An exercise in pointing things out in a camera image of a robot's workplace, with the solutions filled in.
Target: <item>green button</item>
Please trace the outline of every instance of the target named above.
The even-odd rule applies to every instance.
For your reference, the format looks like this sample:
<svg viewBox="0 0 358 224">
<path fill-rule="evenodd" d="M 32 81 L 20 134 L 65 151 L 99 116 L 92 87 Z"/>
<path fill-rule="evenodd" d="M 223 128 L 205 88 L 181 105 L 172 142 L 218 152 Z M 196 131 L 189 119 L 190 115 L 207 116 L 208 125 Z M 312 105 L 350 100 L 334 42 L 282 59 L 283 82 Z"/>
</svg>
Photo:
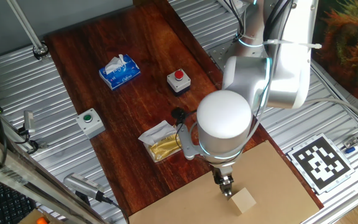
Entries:
<svg viewBox="0 0 358 224">
<path fill-rule="evenodd" d="M 92 116 L 89 115 L 89 114 L 85 115 L 85 116 L 84 116 L 84 121 L 85 121 L 85 122 L 90 122 L 90 121 L 92 121 Z"/>
</svg>

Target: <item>wooden board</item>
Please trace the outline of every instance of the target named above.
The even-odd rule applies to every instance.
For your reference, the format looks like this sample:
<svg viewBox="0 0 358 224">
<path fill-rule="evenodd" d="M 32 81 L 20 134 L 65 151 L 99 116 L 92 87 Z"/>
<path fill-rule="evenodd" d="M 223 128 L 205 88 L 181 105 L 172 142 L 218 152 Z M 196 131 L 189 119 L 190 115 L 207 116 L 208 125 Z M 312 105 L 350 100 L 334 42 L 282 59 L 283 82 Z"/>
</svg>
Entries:
<svg viewBox="0 0 358 224">
<path fill-rule="evenodd" d="M 78 114 L 94 108 L 105 132 L 92 146 L 120 206 L 135 213 L 210 171 L 204 160 L 188 161 L 182 152 L 155 164 L 137 138 L 166 119 L 179 106 L 197 109 L 208 93 L 217 90 L 222 74 L 166 0 L 156 0 L 78 24 L 45 37 L 67 92 Z M 128 54 L 141 74 L 111 91 L 98 69 L 118 54 Z M 191 90 L 175 97 L 167 75 L 182 68 Z M 187 125 L 195 121 L 195 115 Z M 296 168 L 260 126 L 248 150 L 269 140 L 297 175 L 310 197 L 323 207 Z"/>
<path fill-rule="evenodd" d="M 256 204 L 237 216 L 208 173 L 133 214 L 132 224 L 298 224 L 319 211 L 269 142 L 245 152 L 233 167 L 234 193 L 244 187 Z"/>
</svg>

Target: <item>red button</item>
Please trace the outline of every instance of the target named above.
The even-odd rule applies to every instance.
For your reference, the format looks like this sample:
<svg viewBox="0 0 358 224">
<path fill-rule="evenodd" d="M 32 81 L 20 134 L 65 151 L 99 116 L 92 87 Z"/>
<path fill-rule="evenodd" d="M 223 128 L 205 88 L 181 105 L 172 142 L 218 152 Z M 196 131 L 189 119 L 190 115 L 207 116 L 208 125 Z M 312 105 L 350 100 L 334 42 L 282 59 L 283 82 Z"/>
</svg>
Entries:
<svg viewBox="0 0 358 224">
<path fill-rule="evenodd" d="M 183 71 L 181 71 L 181 70 L 176 71 L 175 72 L 175 78 L 178 81 L 181 80 L 183 78 Z"/>
</svg>

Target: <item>small wooden cube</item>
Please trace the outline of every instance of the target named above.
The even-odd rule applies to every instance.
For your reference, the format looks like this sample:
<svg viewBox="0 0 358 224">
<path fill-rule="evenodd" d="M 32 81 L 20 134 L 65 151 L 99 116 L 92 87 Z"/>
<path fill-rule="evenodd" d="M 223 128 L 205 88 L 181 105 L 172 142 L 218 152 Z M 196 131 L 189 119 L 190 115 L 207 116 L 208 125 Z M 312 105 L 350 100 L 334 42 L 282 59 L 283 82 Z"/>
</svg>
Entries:
<svg viewBox="0 0 358 224">
<path fill-rule="evenodd" d="M 236 215 L 239 216 L 254 206 L 256 201 L 248 192 L 248 190 L 243 188 L 229 199 L 229 204 L 233 208 L 233 211 L 236 213 Z"/>
</svg>

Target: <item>keyboard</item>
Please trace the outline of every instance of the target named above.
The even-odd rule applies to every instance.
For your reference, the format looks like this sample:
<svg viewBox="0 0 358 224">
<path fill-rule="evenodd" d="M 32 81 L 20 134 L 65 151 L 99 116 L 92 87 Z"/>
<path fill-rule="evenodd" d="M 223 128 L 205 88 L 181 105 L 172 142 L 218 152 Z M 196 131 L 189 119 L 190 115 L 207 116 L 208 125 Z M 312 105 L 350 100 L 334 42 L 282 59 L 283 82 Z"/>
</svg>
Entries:
<svg viewBox="0 0 358 224">
<path fill-rule="evenodd" d="M 0 183 L 0 224 L 17 224 L 35 207 L 35 201 Z"/>
</svg>

